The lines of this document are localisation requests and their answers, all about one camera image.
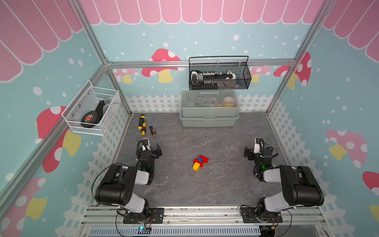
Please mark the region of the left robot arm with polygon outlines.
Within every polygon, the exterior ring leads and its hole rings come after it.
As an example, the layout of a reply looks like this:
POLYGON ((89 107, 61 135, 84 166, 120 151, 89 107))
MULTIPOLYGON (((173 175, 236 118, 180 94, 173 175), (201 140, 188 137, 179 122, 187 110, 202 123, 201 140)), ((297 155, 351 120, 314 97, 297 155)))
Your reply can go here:
POLYGON ((149 201, 134 193, 135 185, 151 185, 155 177, 155 161, 162 156, 161 146, 156 144, 152 148, 150 141, 145 138, 138 141, 136 146, 137 163, 127 166, 122 163, 113 163, 101 171, 95 178, 101 175, 96 190, 91 186, 93 198, 102 205, 116 206, 117 211, 125 211, 121 214, 124 224, 153 223, 163 215, 162 208, 150 208, 149 201))

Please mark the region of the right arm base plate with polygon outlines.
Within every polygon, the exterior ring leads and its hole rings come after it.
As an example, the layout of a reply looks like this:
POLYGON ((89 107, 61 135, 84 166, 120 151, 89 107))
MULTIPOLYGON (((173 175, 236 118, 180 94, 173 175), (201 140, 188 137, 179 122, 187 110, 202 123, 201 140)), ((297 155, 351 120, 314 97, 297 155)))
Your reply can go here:
POLYGON ((264 208, 242 205, 239 208, 244 223, 279 224, 283 222, 282 216, 277 212, 268 212, 264 208))

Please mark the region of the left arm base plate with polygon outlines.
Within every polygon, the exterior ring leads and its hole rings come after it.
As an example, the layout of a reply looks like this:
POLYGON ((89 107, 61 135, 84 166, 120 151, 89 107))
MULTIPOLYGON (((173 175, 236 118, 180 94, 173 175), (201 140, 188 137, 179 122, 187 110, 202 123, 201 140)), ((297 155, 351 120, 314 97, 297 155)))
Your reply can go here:
POLYGON ((141 213, 126 213, 123 218, 123 224, 162 224, 164 217, 164 208, 144 209, 141 213))

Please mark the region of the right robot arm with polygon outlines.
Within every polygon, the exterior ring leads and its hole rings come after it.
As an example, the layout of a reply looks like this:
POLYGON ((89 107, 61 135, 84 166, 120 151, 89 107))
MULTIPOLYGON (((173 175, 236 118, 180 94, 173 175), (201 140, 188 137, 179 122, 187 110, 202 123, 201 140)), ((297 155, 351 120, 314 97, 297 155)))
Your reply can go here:
POLYGON ((281 191, 262 197, 255 207, 242 205, 240 214, 244 223, 278 224, 281 212, 294 207, 313 207, 324 204, 324 193, 307 166, 274 166, 272 159, 278 151, 261 138, 255 139, 253 148, 244 148, 244 157, 254 162, 253 174, 261 182, 279 183, 281 191))

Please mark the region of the red 2x4 lego brick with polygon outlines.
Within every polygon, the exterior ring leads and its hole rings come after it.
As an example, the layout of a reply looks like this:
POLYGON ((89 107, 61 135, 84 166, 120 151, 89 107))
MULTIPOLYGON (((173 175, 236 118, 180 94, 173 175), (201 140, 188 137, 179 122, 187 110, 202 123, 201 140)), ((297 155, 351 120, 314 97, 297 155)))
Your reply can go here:
POLYGON ((200 155, 199 158, 202 158, 203 162, 206 163, 206 164, 209 162, 209 159, 207 157, 203 156, 203 155, 200 155))
POLYGON ((204 162, 200 162, 200 161, 198 161, 197 159, 195 159, 195 160, 193 161, 193 163, 199 163, 199 164, 200 164, 200 167, 203 167, 203 166, 204 166, 204 162))

